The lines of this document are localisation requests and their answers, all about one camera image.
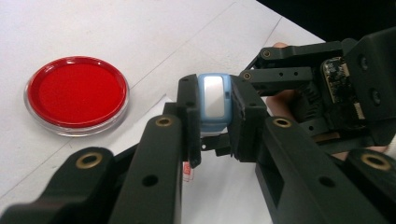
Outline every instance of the clear plastic lid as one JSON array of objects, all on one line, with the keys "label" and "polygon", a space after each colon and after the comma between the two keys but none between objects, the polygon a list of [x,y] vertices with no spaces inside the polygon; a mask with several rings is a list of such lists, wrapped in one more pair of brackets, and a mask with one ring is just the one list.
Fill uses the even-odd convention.
[{"label": "clear plastic lid", "polygon": [[99,133],[122,122],[128,83],[114,66],[89,57],[67,57],[40,68],[24,101],[45,128],[67,136]]}]

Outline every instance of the finger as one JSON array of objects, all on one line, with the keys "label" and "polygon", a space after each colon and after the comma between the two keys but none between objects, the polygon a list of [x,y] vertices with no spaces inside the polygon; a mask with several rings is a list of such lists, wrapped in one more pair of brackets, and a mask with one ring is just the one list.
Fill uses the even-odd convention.
[{"label": "finger", "polygon": [[270,108],[274,116],[295,120],[289,109],[289,103],[294,99],[294,97],[294,90],[286,90],[278,93],[275,96],[267,97],[265,103],[267,104],[268,108]]},{"label": "finger", "polygon": [[287,46],[288,46],[287,44],[282,42],[277,42],[276,44],[273,45],[274,48],[279,48],[279,49],[285,48]]},{"label": "finger", "polygon": [[388,149],[388,146],[386,147],[367,147],[368,149],[371,149],[373,151],[377,151],[377,152],[385,152]]}]

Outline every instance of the white table surface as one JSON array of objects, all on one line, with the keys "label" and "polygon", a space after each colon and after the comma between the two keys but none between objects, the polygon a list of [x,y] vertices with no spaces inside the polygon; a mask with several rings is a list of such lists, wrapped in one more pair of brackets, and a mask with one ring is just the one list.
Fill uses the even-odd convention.
[{"label": "white table surface", "polygon": [[[176,100],[181,77],[238,75],[264,46],[322,42],[254,0],[5,0],[0,31],[0,214],[34,200],[74,152],[96,146],[117,154],[136,144],[143,120],[161,113],[150,109]],[[131,104],[116,130],[64,137],[27,112],[23,91],[32,74],[74,55],[102,59],[126,76]],[[203,153],[183,184],[182,223],[271,223],[254,164]]]}]

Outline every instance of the screw hole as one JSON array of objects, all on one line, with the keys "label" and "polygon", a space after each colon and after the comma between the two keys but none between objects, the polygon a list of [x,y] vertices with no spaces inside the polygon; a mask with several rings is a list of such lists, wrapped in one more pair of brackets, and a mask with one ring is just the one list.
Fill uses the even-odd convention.
[{"label": "screw hole", "polygon": [[158,183],[158,177],[156,175],[148,175],[142,180],[142,184],[145,187],[152,187]]},{"label": "screw hole", "polygon": [[169,118],[159,118],[155,121],[155,124],[160,127],[167,127],[172,124],[172,120]]},{"label": "screw hole", "polygon": [[330,179],[327,176],[321,176],[319,178],[319,182],[321,185],[328,187],[328,188],[334,188],[335,187],[335,183],[334,181],[332,181],[332,179]]},{"label": "screw hole", "polygon": [[361,160],[377,170],[388,171],[392,167],[390,163],[380,155],[363,154]]},{"label": "screw hole", "polygon": [[89,152],[78,158],[76,166],[78,169],[89,169],[99,164],[102,161],[102,158],[103,156],[100,153]]},{"label": "screw hole", "polygon": [[370,95],[375,106],[381,105],[381,94],[376,89],[371,88]]},{"label": "screw hole", "polygon": [[367,71],[367,69],[369,69],[369,64],[367,62],[367,59],[362,54],[359,56],[359,65],[361,66],[361,69],[363,71]]},{"label": "screw hole", "polygon": [[286,119],[274,119],[273,123],[281,128],[289,128],[291,126],[291,122]]}]

